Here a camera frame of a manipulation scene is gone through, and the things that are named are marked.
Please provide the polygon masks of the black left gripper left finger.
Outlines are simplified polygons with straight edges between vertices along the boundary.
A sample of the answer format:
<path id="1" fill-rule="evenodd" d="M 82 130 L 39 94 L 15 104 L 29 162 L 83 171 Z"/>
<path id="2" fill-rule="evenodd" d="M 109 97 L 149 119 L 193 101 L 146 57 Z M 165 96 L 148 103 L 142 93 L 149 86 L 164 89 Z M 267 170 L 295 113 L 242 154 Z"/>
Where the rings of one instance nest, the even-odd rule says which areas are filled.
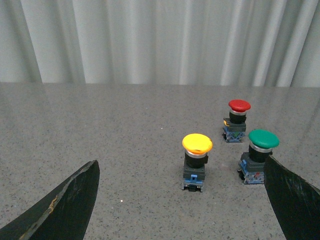
<path id="1" fill-rule="evenodd" d="M 97 160 L 89 161 L 0 230 L 2 240 L 82 240 L 96 202 Z"/>

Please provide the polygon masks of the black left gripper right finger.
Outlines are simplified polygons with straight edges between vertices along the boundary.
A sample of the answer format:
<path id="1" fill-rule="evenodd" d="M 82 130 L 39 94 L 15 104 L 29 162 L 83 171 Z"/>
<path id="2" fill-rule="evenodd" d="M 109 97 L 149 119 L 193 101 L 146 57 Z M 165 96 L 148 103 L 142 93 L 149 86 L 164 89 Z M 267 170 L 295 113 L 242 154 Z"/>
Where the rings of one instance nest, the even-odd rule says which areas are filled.
<path id="1" fill-rule="evenodd" d="M 264 164 L 264 186 L 287 240 L 320 238 L 320 190 L 281 165 L 272 155 Z"/>

